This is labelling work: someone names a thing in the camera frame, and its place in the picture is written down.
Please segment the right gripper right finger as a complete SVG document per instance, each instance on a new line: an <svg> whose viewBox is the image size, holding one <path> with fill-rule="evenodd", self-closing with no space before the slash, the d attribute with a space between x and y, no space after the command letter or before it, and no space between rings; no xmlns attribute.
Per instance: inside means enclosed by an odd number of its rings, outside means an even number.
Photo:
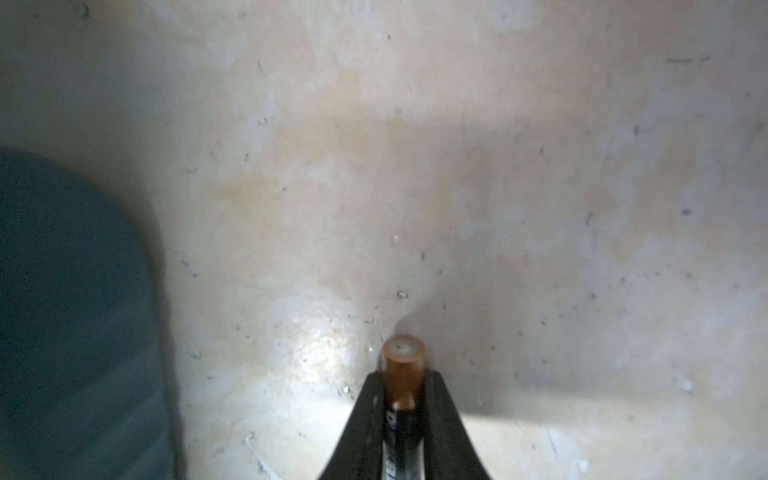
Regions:
<svg viewBox="0 0 768 480"><path fill-rule="evenodd" d="M425 479L489 480L440 373L427 370L422 398Z"/></svg>

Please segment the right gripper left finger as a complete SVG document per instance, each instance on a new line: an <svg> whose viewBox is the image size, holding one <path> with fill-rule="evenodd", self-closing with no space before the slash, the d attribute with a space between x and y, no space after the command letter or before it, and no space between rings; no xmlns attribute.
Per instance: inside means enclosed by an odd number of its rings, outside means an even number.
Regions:
<svg viewBox="0 0 768 480"><path fill-rule="evenodd" d="M370 373L320 480L380 480L385 393L382 374Z"/></svg>

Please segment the teal plastic storage tray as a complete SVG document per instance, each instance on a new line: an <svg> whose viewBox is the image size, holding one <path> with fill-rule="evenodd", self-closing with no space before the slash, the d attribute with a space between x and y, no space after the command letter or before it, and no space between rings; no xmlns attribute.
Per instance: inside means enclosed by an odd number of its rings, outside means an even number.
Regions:
<svg viewBox="0 0 768 480"><path fill-rule="evenodd" d="M79 175L7 147L1 475L175 475L153 282L131 222Z"/></svg>

